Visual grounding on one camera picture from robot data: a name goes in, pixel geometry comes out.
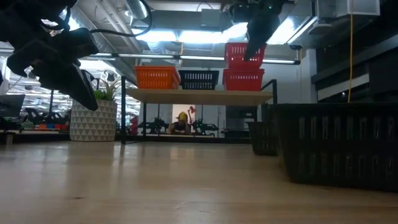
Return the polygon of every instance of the white geometric planter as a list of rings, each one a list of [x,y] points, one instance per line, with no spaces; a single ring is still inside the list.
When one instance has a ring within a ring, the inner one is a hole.
[[[98,109],[91,111],[73,101],[70,118],[72,141],[114,141],[118,104],[106,100],[97,100],[97,104]]]

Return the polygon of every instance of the ceiling lights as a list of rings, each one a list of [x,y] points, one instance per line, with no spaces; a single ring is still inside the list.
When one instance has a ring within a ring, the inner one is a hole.
[[[97,71],[109,71],[116,73],[116,69],[113,66],[103,62],[102,59],[96,57],[99,60],[79,60],[81,65],[80,69],[85,70],[97,70]]]
[[[221,32],[186,30],[181,33],[179,41],[188,44],[218,44],[228,41]]]
[[[303,27],[299,27],[297,29],[297,32],[287,41],[288,44],[293,43],[297,38],[299,38],[308,28],[310,28],[316,21],[318,20],[318,17],[315,16],[313,17],[307,24],[305,24]]]
[[[142,30],[131,29],[134,34],[139,34]],[[137,40],[143,40],[145,42],[160,42],[160,41],[177,41],[177,36],[174,31],[171,30],[151,30],[144,35],[136,37]]]
[[[290,18],[286,18],[267,41],[267,44],[285,44],[292,35],[294,35],[294,23]]]

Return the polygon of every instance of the red object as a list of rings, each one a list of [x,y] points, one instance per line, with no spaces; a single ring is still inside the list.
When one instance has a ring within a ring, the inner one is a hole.
[[[175,67],[136,66],[138,88],[146,89],[178,89],[180,75]]]
[[[190,106],[190,107],[189,107],[188,115],[189,115],[189,123],[190,123],[190,124],[193,123],[192,118],[191,118],[191,113],[194,114],[194,113],[196,113],[196,112],[197,112],[197,110],[196,110],[193,106]]]
[[[60,130],[67,130],[68,126],[66,124],[60,124]]]
[[[136,136],[138,134],[138,117],[131,118],[130,123],[130,135]]]
[[[223,84],[226,90],[261,91],[264,69],[237,71],[224,69]]]
[[[225,59],[228,68],[245,70],[261,67],[266,47],[261,47],[248,62],[245,62],[243,59],[247,46],[247,43],[227,43],[225,45]]]

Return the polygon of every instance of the black mesh crate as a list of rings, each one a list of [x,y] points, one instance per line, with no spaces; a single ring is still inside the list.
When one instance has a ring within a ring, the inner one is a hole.
[[[248,122],[253,152],[258,156],[276,156],[277,141],[270,125],[264,122]]]
[[[275,105],[271,113],[292,181],[398,191],[397,104]]]
[[[179,70],[183,90],[214,90],[219,71]]]

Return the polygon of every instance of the red basket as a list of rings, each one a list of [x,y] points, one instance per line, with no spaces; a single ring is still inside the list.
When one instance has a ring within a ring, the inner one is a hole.
[[[175,67],[136,66],[138,88],[178,89],[180,76]]]
[[[227,43],[225,45],[225,59],[228,68],[245,70],[261,67],[266,47],[261,47],[248,62],[245,62],[243,59],[247,46],[247,43]]]
[[[261,91],[264,69],[237,71],[225,69],[223,84],[226,90]]]

